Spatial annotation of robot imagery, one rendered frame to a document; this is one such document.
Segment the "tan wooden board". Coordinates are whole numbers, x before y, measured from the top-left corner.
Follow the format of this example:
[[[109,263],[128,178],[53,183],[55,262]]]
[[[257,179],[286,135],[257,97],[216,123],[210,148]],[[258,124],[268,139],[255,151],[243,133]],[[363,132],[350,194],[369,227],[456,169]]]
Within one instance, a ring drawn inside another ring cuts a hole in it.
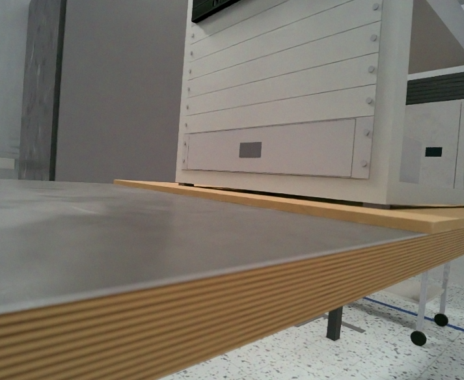
[[[350,200],[308,197],[210,185],[194,184],[193,187],[178,185],[178,183],[131,180],[114,180],[113,184],[427,234],[437,234],[464,228],[464,210],[432,211],[463,205],[391,204],[389,210],[379,210],[363,208],[363,202]]]

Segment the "white rack cabinet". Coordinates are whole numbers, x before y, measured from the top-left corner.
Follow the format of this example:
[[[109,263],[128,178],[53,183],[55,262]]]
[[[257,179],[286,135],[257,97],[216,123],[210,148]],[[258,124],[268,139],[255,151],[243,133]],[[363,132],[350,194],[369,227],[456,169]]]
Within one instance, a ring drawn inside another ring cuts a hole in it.
[[[188,0],[176,182],[464,204],[464,175],[418,184],[422,142],[403,136],[408,75],[464,66],[461,5],[240,0],[193,23]]]

